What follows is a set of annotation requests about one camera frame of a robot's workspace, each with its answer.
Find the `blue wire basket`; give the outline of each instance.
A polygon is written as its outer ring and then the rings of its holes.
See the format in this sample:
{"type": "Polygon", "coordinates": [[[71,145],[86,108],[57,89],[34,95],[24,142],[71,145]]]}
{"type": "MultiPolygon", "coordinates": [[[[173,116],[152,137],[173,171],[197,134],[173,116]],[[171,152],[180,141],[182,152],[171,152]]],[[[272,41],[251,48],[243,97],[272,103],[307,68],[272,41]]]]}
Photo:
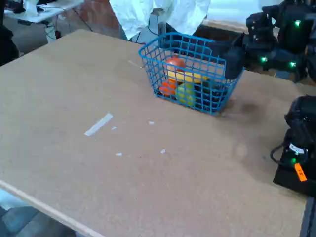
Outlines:
{"type": "Polygon", "coordinates": [[[225,78],[226,60],[212,56],[212,40],[166,33],[139,50],[157,97],[215,114],[227,103],[240,75],[225,78]]]}

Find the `cork board surface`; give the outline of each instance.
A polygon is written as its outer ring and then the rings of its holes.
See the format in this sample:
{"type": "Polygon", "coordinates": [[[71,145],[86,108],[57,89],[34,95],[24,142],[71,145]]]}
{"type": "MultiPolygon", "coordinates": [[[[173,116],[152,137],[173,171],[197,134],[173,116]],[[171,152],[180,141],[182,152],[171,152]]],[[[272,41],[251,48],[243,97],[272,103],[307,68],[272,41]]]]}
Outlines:
{"type": "Polygon", "coordinates": [[[139,47],[77,31],[0,68],[0,187],[88,236],[297,237],[269,152],[315,89],[244,72],[212,117],[155,98],[139,47]]]}

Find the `brick wall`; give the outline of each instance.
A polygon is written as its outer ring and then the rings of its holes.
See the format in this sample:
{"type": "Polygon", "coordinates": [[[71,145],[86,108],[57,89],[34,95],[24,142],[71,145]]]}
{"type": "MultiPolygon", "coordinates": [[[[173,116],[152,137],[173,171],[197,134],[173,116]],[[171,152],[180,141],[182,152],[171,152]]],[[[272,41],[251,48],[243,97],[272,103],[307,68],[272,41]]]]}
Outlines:
{"type": "MultiPolygon", "coordinates": [[[[93,31],[119,37],[119,22],[112,11],[109,0],[85,0],[85,3],[76,8],[82,19],[93,28],[93,31]]],[[[84,28],[75,12],[69,11],[67,16],[70,23],[84,28]]]]}

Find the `white tape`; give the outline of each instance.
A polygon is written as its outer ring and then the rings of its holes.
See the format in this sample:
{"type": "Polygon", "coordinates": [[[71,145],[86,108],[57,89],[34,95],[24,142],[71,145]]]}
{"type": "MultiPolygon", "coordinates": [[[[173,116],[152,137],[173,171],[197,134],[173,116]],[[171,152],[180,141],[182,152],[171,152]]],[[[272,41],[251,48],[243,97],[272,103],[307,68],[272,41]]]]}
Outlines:
{"type": "Polygon", "coordinates": [[[113,118],[113,115],[110,113],[107,113],[100,121],[98,121],[95,125],[93,125],[87,132],[84,134],[86,136],[91,136],[96,131],[98,131],[101,127],[103,127],[107,122],[109,122],[113,118]]]}

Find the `orange tag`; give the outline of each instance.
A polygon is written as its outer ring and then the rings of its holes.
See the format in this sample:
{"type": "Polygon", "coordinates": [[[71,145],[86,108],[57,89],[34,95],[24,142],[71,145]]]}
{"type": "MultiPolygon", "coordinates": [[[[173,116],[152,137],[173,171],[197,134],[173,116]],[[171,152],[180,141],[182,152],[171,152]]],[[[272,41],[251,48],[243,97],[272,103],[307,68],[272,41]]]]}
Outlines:
{"type": "Polygon", "coordinates": [[[301,181],[301,182],[306,181],[307,178],[306,178],[306,176],[305,176],[305,174],[304,174],[304,171],[303,171],[301,165],[300,165],[299,163],[296,163],[296,164],[294,165],[294,168],[295,168],[295,170],[296,170],[296,173],[297,173],[298,178],[300,179],[300,181],[301,181]]]}

